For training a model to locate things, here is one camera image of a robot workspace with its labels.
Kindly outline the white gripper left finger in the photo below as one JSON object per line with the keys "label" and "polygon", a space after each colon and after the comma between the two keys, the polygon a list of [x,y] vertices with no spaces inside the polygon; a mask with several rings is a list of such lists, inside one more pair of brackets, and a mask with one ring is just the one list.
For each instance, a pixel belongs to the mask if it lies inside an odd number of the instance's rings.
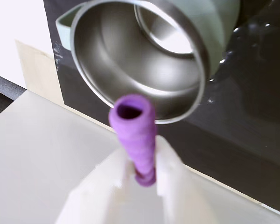
{"label": "white gripper left finger", "polygon": [[128,159],[115,150],[69,194],[57,224],[118,224],[128,182]]}

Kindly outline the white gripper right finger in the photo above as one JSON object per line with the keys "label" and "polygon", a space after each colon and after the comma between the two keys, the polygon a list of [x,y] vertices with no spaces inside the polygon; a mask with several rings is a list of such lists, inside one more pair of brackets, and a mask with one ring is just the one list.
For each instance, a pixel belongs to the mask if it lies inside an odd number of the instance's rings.
{"label": "white gripper right finger", "polygon": [[166,224],[214,224],[215,214],[193,174],[162,136],[156,137],[157,194],[162,198]]}

